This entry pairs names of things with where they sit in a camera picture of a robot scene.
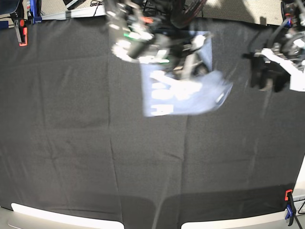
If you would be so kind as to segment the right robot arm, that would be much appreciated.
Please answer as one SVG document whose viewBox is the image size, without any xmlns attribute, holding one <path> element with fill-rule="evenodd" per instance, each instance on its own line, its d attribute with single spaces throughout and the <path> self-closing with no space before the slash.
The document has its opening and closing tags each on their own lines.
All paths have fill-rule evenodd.
<svg viewBox="0 0 305 229">
<path fill-rule="evenodd" d="M 200 56 L 208 34 L 197 15 L 204 0 L 107 0 L 112 53 L 126 62 L 157 65 L 178 80 L 209 72 Z"/>
</svg>

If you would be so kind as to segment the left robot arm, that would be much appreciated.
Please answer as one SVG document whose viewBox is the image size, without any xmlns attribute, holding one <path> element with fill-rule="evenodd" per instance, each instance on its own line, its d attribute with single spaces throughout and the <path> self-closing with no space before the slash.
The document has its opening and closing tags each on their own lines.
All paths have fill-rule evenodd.
<svg viewBox="0 0 305 229">
<path fill-rule="evenodd" d="M 249 52 L 250 86 L 260 91 L 305 90 L 305 2 L 281 1 L 282 23 L 261 49 Z"/>
</svg>

